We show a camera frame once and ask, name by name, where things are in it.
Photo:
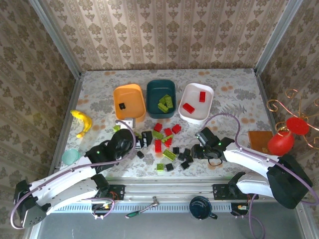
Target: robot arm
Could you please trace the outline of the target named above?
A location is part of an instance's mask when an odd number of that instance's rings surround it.
[[[308,192],[308,189],[294,176],[275,165],[271,159],[284,165],[301,177],[309,186],[312,182],[297,161],[288,154],[282,157],[268,155],[252,149],[238,147],[234,140],[219,140],[208,128],[196,134],[201,145],[192,148],[192,156],[199,159],[220,158],[226,162],[237,163],[258,173],[238,173],[230,181],[232,190],[244,194],[261,194],[275,198],[286,208],[294,209]]]
[[[129,153],[133,142],[131,132],[121,129],[111,140],[92,147],[74,164],[31,184],[27,184],[25,180],[19,182],[15,188],[13,203],[18,203],[17,212],[22,227],[32,227],[54,210],[70,203],[106,197],[109,184],[99,173],[113,167],[117,160]],[[20,201],[30,192],[33,193]]]

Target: lime green block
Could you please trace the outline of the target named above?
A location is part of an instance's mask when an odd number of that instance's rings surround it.
[[[159,133],[155,130],[152,130],[152,135],[154,138],[157,138],[157,139],[162,139],[164,137],[164,135],[162,135],[161,133]]]
[[[166,97],[165,99],[166,99],[166,107],[169,109],[173,108],[173,101],[171,101],[171,97],[169,96],[169,97]]]
[[[116,125],[116,126],[113,127],[113,129],[114,129],[115,132],[117,132],[117,131],[119,131],[121,129],[121,126]]]
[[[161,141],[165,143],[169,138],[173,138],[173,135],[171,134],[170,136],[163,138]]]
[[[137,136],[138,138],[142,138],[142,135],[139,133],[134,132],[135,136]]]
[[[163,163],[158,163],[158,165],[157,165],[157,171],[158,171],[158,172],[163,172],[163,171],[164,171],[164,164],[163,164]]]
[[[163,111],[164,113],[167,113],[167,112],[168,112],[168,108],[167,108],[165,105],[163,105],[162,103],[159,103],[159,104],[158,104],[158,108],[159,108],[161,111]]]
[[[174,161],[176,158],[176,154],[173,154],[172,152],[170,152],[169,150],[165,149],[165,151],[163,152],[163,155],[168,158],[170,161]]]
[[[170,97],[169,95],[164,95],[160,100],[159,102],[162,103],[163,105],[166,104],[166,97]]]

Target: floral tablecloth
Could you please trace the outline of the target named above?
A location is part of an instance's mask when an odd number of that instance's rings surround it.
[[[157,122],[163,124],[163,128],[180,124],[182,131],[175,135],[170,149],[179,147],[183,152],[185,148],[199,143],[194,134],[201,128],[182,120],[178,114],[183,91],[187,84],[196,82],[213,88],[214,98],[210,115],[226,112],[231,113],[241,121],[239,143],[249,147],[247,132],[250,130],[270,130],[266,110],[260,95],[257,80],[252,69],[209,69],[209,70],[142,70],[142,71],[94,71],[85,73],[84,83],[78,99],[76,110],[82,111],[93,119],[93,126],[84,138],[76,138],[76,134],[82,131],[83,124],[78,119],[73,119],[70,134],[68,136],[66,150],[75,148],[84,154],[92,146],[112,137],[115,125],[115,108],[113,102],[113,90],[118,86],[135,83],[140,85],[146,98],[147,83],[154,79],[170,79],[175,82],[177,110],[170,119],[152,119],[146,114],[145,120],[137,123],[135,132],[141,133],[152,130]],[[207,126],[219,138],[235,136],[237,123],[229,117],[214,118]],[[134,157],[121,162],[103,172],[108,177],[154,177],[154,176],[201,176],[201,177],[232,177],[238,171],[248,171],[234,163],[224,162],[217,167],[211,167],[207,160],[195,159],[190,167],[183,170],[180,161],[173,162],[174,170],[171,172],[157,172],[158,163],[171,163],[163,155],[156,154],[154,142],[143,148],[145,155],[139,159]]]

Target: gray floor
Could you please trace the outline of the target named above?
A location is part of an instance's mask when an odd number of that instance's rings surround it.
[[[303,239],[295,210],[276,203],[255,204],[253,215],[266,228],[266,239]],[[186,213],[145,213],[133,219],[113,213],[104,220],[91,214],[51,214],[42,223],[38,239],[252,239],[247,219],[229,213],[218,220],[196,220]],[[253,224],[257,236],[261,228]]]

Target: white bowl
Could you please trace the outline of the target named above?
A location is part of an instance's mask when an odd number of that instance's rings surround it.
[[[199,94],[201,91],[206,92],[205,102],[199,102]],[[213,102],[214,91],[211,87],[198,84],[190,83],[185,87],[183,96],[181,98],[178,113],[180,117],[190,123],[201,124],[207,120]],[[183,105],[189,103],[195,108],[193,113],[189,113],[183,108]]]

